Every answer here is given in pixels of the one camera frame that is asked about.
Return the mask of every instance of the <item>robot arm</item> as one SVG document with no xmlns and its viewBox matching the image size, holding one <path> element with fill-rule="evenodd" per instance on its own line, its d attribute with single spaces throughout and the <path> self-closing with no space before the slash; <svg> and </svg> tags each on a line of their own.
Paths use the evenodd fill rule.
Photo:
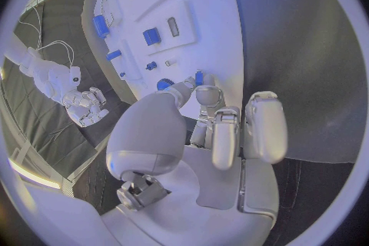
<svg viewBox="0 0 369 246">
<path fill-rule="evenodd" d="M 65 106 L 69 117 L 78 126 L 90 126 L 109 113 L 100 109 L 106 100 L 99 89 L 91 87 L 83 93 L 77 90 L 81 82 L 79 67 L 68 68 L 43 60 L 37 50 L 26 48 L 14 33 L 4 55 L 18 65 L 23 74 L 33 77 L 36 87 L 44 95 Z"/>
</svg>

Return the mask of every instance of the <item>humanoid robot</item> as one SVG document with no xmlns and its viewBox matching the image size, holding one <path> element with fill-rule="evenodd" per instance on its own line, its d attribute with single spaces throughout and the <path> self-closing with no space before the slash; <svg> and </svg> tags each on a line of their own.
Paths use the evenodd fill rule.
<svg viewBox="0 0 369 246">
<path fill-rule="evenodd" d="M 201 110 L 186 146 L 178 109 L 193 91 Z M 287 151 L 276 94 L 252 95 L 243 131 L 242 157 L 240 110 L 226 106 L 209 74 L 200 83 L 189 77 L 133 104 L 106 152 L 109 171 L 125 181 L 117 191 L 121 205 L 103 215 L 116 239 L 138 245 L 262 245 L 279 208 L 271 164 Z"/>
<path fill-rule="evenodd" d="M 54 61 L 43 60 L 37 50 L 27 48 L 14 33 L 4 55 L 18 65 L 23 74 L 33 77 L 36 87 L 44 95 L 63 105 L 78 126 L 90 126 L 109 113 L 106 109 L 100 109 L 106 103 L 101 90 L 95 87 L 82 93 L 77 90 L 81 83 L 78 66 L 68 68 Z"/>
</svg>

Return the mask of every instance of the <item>light fixture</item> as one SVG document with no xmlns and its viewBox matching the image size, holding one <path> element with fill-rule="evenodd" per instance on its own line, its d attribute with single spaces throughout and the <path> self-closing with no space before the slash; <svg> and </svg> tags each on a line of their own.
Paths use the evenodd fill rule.
<svg viewBox="0 0 369 246">
<path fill-rule="evenodd" d="M 9 164 L 12 166 L 12 168 L 18 172 L 20 175 L 23 175 L 25 178 L 28 178 L 29 180 L 33 180 L 37 183 L 40 183 L 44 186 L 50 186 L 54 189 L 60 189 L 60 185 L 58 183 L 54 183 L 50 180 L 45 180 L 41 177 L 38 177 L 37 175 L 32 174 L 31 172 L 28 172 L 27 170 L 21 168 L 18 164 L 14 163 L 12 160 L 9 159 Z"/>
</svg>

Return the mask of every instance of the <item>white robot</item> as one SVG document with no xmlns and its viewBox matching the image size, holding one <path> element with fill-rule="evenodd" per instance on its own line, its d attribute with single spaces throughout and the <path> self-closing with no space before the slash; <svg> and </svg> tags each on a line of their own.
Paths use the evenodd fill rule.
<svg viewBox="0 0 369 246">
<path fill-rule="evenodd" d="M 18 65 L 23 74 L 33 77 L 36 87 L 44 95 L 62 104 L 78 126 L 90 126 L 109 113 L 106 109 L 100 109 L 106 103 L 101 90 L 95 87 L 82 93 L 77 90 L 81 82 L 78 66 L 68 68 L 54 61 L 43 60 L 37 50 L 27 48 L 14 33 L 4 55 Z"/>
<path fill-rule="evenodd" d="M 279 195 L 271 164 L 287 151 L 277 95 L 258 92 L 240 111 L 227 107 L 212 75 L 152 93 L 133 104 L 109 139 L 106 164 L 125 181 L 121 201 L 103 215 L 122 244 L 262 245 L 276 222 Z M 185 145 L 178 109 L 195 90 L 199 120 Z"/>
</svg>

